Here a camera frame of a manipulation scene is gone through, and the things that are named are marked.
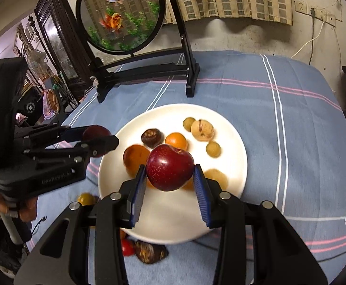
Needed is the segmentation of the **person's left hand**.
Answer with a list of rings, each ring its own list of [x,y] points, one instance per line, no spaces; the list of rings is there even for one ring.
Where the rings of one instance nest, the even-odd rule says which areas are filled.
[[[37,218],[37,201],[38,197],[28,199],[25,206],[18,211],[19,217],[23,222],[34,221]],[[0,195],[0,214],[9,214],[10,210]]]

